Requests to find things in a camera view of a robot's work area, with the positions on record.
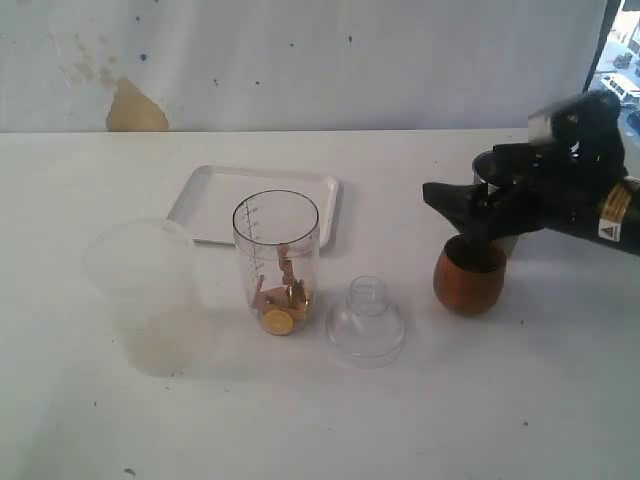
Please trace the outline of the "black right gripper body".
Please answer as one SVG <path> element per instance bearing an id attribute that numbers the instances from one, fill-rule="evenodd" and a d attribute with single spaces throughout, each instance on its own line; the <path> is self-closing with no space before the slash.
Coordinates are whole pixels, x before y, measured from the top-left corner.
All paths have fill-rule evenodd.
<path id="1" fill-rule="evenodd" d="M 629 238 L 629 176 L 621 145 L 526 143 L 491 151 L 513 169 L 496 228 L 501 235 L 543 229 L 585 240 Z"/>

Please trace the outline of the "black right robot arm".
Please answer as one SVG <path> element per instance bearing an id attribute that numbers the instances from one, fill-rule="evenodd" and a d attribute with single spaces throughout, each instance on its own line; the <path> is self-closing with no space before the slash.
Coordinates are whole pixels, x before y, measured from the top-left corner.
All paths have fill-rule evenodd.
<path id="1" fill-rule="evenodd" d="M 427 182 L 424 202 L 480 241 L 549 229 L 636 255 L 639 182 L 621 149 L 499 144 L 479 156 L 492 170 L 475 185 Z"/>

